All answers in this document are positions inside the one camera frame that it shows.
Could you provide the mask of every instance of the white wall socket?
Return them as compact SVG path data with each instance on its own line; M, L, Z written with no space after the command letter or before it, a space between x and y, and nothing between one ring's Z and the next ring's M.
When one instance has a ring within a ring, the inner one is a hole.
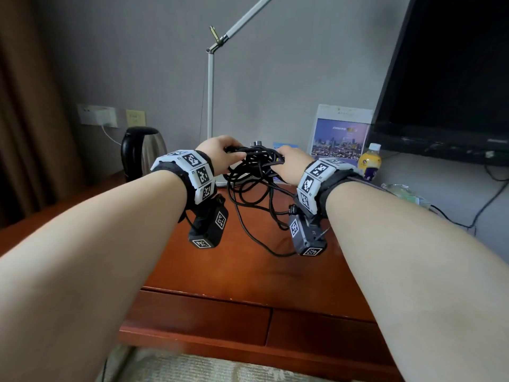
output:
M78 104L77 108L82 125L118 127L117 113L114 107Z

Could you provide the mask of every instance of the wooden desk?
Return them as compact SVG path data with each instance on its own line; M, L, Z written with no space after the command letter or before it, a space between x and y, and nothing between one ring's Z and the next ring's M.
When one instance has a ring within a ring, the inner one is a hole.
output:
M114 175L3 229L0 254L71 206L123 182L122 174ZM288 208L288 196L275 198L277 209ZM245 235L229 200L226 207L230 217L216 249L195 248L187 241L189 225L177 225L120 329L120 342L328 379L402 380L333 232L318 257L277 258ZM268 213L241 213L254 236L279 252L292 249L289 233Z

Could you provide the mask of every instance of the yellow wall socket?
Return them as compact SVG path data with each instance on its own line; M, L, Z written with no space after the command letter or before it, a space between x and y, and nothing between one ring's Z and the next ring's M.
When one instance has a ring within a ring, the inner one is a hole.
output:
M146 126L145 111L126 110L127 126Z

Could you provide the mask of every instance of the television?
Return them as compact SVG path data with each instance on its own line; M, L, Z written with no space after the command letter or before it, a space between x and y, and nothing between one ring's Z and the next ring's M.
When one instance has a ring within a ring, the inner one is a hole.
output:
M369 141L509 166L509 0L410 0Z

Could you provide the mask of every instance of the electric kettle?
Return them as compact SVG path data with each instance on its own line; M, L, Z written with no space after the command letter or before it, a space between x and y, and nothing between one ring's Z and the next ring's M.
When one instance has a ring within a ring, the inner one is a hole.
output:
M156 158L167 153L164 140L155 128L128 128L120 147L126 181L134 181L150 173Z

